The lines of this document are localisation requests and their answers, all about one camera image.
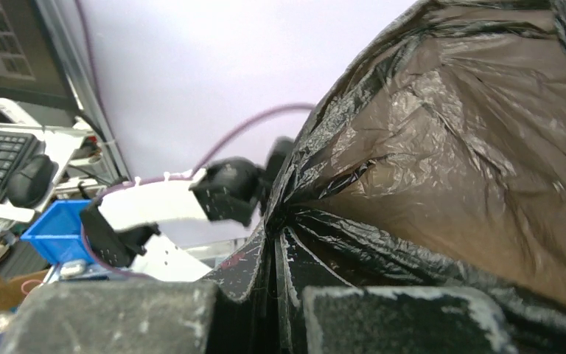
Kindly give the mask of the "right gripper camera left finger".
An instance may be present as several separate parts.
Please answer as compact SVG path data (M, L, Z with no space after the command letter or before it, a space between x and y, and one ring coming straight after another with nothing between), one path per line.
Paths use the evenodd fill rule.
M54 282L23 301L0 353L204 353L211 282Z

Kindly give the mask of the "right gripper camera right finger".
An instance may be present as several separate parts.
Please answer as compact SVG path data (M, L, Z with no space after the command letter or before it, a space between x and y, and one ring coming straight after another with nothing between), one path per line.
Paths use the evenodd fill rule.
M309 287L309 353L517 353L500 307L465 287Z

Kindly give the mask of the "black trash bag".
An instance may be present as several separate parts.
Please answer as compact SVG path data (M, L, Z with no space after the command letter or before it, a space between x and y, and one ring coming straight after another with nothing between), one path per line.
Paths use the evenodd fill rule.
M309 353L309 287L465 287L566 353L566 1L418 1L312 111L208 353Z

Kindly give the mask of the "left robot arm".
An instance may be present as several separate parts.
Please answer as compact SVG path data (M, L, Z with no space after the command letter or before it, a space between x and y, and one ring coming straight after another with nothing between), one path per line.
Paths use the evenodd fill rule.
M183 175L115 185L80 212L81 240L93 261L120 277L191 282L210 268L160 232L168 221L234 221L248 228L264 212L294 141L278 138L264 167L230 158Z

